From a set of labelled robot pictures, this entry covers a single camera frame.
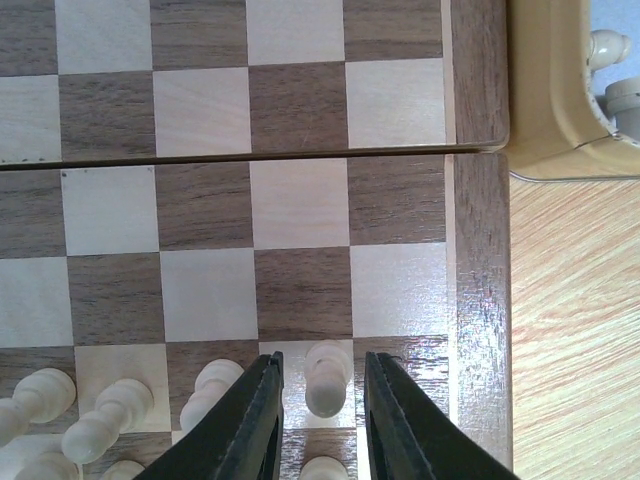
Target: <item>white pawn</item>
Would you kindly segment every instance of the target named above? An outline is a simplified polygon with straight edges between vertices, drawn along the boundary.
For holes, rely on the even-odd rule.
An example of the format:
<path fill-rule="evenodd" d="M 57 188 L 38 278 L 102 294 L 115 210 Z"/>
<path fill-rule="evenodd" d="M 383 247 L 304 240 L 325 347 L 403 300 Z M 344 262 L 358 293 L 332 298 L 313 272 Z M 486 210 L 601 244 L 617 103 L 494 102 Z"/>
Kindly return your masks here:
<path fill-rule="evenodd" d="M 335 458 L 316 457 L 302 467 L 300 480 L 349 480 L 349 475 Z"/>
<path fill-rule="evenodd" d="M 29 423 L 46 423 L 59 417 L 75 398 L 73 380 L 55 368 L 23 378 L 12 398 L 0 399 L 0 447 L 26 433 Z"/>
<path fill-rule="evenodd" d="M 122 460 L 121 462 L 111 465 L 111 468 L 104 472 L 100 480 L 133 480 L 140 475 L 143 470 L 144 467 L 139 463 L 132 462 L 131 460 Z"/>
<path fill-rule="evenodd" d="M 47 452 L 20 470 L 15 480 L 78 480 L 80 474 L 71 460 L 58 452 Z"/>
<path fill-rule="evenodd" d="M 186 434 L 200 423 L 243 373 L 240 365 L 226 359 L 214 360 L 204 367 L 196 378 L 195 392 L 180 412 L 182 431 Z"/>
<path fill-rule="evenodd" d="M 151 391 L 137 380 L 123 379 L 105 388 L 95 410 L 85 413 L 62 437 L 62 453 L 85 465 L 100 458 L 121 433 L 140 427 L 153 408 Z"/>
<path fill-rule="evenodd" d="M 352 376 L 353 363 L 340 342 L 324 340 L 311 347 L 304 361 L 305 399 L 311 413 L 321 418 L 336 415 Z"/>

